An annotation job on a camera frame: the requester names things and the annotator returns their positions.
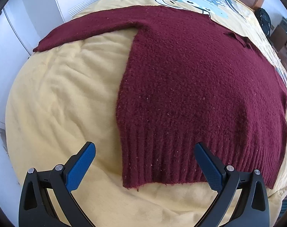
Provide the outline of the maroon knitted sweater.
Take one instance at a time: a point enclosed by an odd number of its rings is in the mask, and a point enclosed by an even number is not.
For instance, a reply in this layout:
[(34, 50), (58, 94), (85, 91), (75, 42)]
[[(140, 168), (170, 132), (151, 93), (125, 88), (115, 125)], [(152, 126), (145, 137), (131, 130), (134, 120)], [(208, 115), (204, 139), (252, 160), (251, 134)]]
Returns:
[(206, 14), (131, 6), (73, 19), (36, 51), (131, 27), (116, 107), (123, 186), (204, 181), (193, 155), (203, 142), (239, 171), (260, 170), (273, 188), (287, 145), (287, 88), (249, 38)]

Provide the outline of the yellow dino print bedspread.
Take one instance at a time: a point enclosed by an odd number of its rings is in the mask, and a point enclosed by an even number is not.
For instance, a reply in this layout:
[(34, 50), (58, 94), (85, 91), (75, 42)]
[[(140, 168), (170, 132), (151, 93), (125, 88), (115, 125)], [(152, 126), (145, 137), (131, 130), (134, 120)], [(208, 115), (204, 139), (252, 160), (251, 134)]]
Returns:
[[(239, 0), (100, 0), (73, 19), (131, 6), (165, 6), (208, 15), (212, 21), (249, 38), (287, 88), (286, 70), (253, 10)], [(116, 107), (137, 32), (131, 27), (43, 52), (34, 49), (12, 85), (6, 106), (10, 160), (23, 182), (27, 169), (51, 169), (92, 141), (96, 157), (74, 197), (94, 224), (194, 226), (216, 196), (204, 175), (204, 181), (193, 183), (123, 186)], [(287, 145), (277, 180), (273, 188), (266, 186), (266, 190), (270, 224), (274, 224), (287, 194)]]

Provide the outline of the wooden drawer chest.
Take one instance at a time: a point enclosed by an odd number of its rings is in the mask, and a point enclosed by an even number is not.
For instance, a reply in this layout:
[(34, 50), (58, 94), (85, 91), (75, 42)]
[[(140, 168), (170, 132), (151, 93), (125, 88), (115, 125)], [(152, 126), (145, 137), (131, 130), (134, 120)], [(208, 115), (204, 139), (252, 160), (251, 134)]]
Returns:
[(278, 52), (278, 57), (287, 71), (287, 19), (282, 18), (271, 34), (270, 40), (273, 42), (274, 48)]

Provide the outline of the black backpack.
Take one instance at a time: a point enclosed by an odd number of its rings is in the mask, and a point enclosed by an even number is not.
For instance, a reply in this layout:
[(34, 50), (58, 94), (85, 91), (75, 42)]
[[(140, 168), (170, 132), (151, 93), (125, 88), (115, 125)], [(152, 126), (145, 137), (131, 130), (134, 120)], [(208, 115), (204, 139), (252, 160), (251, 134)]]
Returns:
[(258, 23), (260, 24), (260, 27), (262, 28), (262, 31), (264, 32), (266, 37), (270, 36), (270, 30), (271, 30), (271, 19), (269, 14), (266, 12), (263, 8), (258, 8), (254, 12), (255, 17), (258, 20)]

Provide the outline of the white wardrobe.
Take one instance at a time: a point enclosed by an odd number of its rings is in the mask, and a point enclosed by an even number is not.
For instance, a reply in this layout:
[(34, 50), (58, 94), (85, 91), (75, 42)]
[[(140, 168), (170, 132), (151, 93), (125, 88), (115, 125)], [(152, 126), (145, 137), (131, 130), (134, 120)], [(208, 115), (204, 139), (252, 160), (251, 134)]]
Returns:
[(0, 6), (0, 127), (12, 83), (53, 28), (98, 0), (4, 0)]

